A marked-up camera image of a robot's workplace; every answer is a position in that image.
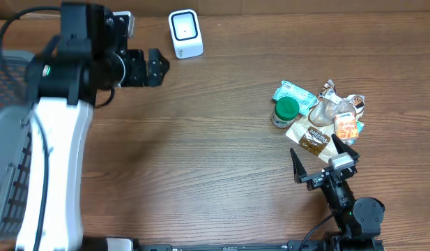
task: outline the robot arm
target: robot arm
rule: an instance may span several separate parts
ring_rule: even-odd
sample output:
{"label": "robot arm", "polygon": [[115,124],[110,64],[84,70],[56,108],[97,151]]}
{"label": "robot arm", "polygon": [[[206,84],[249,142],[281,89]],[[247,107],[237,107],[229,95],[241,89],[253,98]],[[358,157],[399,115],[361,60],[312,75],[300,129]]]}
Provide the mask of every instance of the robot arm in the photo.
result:
{"label": "robot arm", "polygon": [[[169,69],[158,49],[150,49],[148,72],[144,53],[127,50],[133,29],[134,17],[129,12],[63,3],[56,56],[49,45],[27,66],[26,97],[38,119],[31,120],[29,191],[16,250],[81,247],[83,152],[97,90],[159,86]],[[43,150],[46,146],[48,158]]]}
{"label": "robot arm", "polygon": [[357,174],[355,165],[360,155],[336,135],[331,138],[339,155],[330,158],[329,166],[321,172],[308,175],[293,149],[291,156],[294,181],[306,183],[309,191],[322,190],[339,232],[325,233],[322,241],[289,241],[288,246],[300,251],[313,247],[318,250],[383,250],[382,241],[375,241],[375,238],[381,234],[385,206],[374,198],[354,198],[346,179]]}

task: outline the green bottle cap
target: green bottle cap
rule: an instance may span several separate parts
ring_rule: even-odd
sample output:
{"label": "green bottle cap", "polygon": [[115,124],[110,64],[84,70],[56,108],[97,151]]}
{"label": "green bottle cap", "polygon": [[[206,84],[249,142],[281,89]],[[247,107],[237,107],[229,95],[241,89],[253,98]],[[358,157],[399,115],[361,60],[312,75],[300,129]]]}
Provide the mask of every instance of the green bottle cap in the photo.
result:
{"label": "green bottle cap", "polygon": [[291,121],[300,111],[300,106],[297,100],[291,97],[283,97],[277,101],[275,105],[275,115],[281,120]]}

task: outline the white plastic casing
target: white plastic casing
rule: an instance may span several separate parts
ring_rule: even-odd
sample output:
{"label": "white plastic casing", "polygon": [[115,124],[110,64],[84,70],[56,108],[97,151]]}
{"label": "white plastic casing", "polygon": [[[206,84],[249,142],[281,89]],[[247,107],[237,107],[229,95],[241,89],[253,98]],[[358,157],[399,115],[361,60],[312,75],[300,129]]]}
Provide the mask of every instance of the white plastic casing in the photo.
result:
{"label": "white plastic casing", "polygon": [[168,16],[174,51],[178,59],[199,56],[204,52],[198,16],[194,10],[178,10]]}
{"label": "white plastic casing", "polygon": [[[68,105],[66,98],[46,98],[34,107],[49,148],[49,182],[39,251],[75,251],[82,245],[80,185],[86,133],[93,107],[84,101]],[[32,156],[26,212],[16,250],[33,250],[44,178],[44,151],[40,128],[31,119]]]}

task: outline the jar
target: jar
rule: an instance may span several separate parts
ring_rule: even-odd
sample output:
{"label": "jar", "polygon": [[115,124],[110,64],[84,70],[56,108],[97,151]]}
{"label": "jar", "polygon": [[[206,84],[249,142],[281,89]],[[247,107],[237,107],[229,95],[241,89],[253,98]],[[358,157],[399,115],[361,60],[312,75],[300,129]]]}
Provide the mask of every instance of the jar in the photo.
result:
{"label": "jar", "polygon": [[270,120],[278,128],[287,128],[293,123],[299,111],[300,106],[297,100],[291,97],[283,97],[277,101]]}

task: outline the white device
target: white device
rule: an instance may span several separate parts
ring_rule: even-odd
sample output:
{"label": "white device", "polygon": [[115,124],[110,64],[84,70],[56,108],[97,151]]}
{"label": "white device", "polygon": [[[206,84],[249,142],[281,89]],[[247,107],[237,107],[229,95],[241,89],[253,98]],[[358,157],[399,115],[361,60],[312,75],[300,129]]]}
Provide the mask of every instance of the white device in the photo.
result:
{"label": "white device", "polygon": [[199,56],[204,52],[198,16],[194,10],[178,10],[168,16],[174,51],[178,59]]}

